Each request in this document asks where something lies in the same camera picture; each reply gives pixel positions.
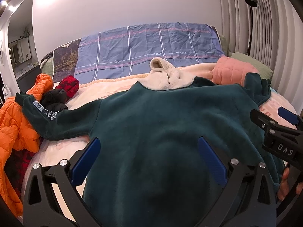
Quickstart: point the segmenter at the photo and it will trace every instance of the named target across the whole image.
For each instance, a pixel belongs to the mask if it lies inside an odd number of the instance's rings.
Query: lamp pole
[[[250,38],[249,38],[249,44],[247,48],[246,54],[249,56],[250,55],[250,50],[251,50],[251,41],[252,41],[252,25],[253,25],[253,13],[252,13],[252,8],[257,7],[257,0],[245,0],[245,2],[249,5],[249,11],[250,11]]]

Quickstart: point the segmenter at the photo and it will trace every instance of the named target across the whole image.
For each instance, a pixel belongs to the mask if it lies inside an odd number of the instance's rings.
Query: human hand
[[[286,167],[283,172],[282,181],[280,183],[280,188],[278,191],[278,198],[280,201],[283,201],[289,193],[289,185],[287,182],[288,176],[289,176],[289,167]],[[302,189],[303,189],[303,182],[299,183],[296,188],[297,195],[301,193]]]

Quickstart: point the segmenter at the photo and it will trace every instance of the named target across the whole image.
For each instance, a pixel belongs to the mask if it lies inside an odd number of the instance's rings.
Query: sweatshirt sleeve
[[[270,80],[261,79],[258,73],[249,72],[245,76],[244,91],[260,106],[271,96]]]
[[[101,99],[89,102],[74,110],[52,112],[45,109],[33,95],[21,92],[15,102],[22,106],[22,112],[37,133],[50,141],[89,135],[96,122]]]

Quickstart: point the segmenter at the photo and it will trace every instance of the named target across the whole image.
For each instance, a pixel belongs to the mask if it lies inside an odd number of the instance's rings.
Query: bed
[[[78,92],[66,104],[69,110],[73,110],[91,101],[128,90],[139,79],[147,76],[150,71],[149,61],[156,56],[167,59],[182,71],[211,80],[216,62],[225,55],[220,42],[216,30],[208,25],[156,23],[128,26],[97,33],[58,47],[42,60],[41,66],[42,72],[52,75],[54,82],[59,82],[68,75],[80,80]],[[295,113],[291,104],[275,91],[260,106],[260,110],[279,124],[293,128],[278,116],[277,110],[280,106]],[[83,149],[88,142],[88,136],[56,142],[43,141],[40,151],[32,158],[25,174],[22,200],[34,163],[55,165],[61,159],[70,159],[75,151]],[[77,187],[81,196],[84,185],[85,181]],[[73,220],[57,185],[54,185],[54,191],[64,215]]]

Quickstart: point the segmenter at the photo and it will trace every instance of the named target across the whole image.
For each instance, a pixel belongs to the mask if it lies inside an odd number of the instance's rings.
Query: pink quilted pillow
[[[248,72],[259,73],[251,63],[224,56],[218,60],[212,71],[212,81],[219,85],[238,83],[243,86]]]

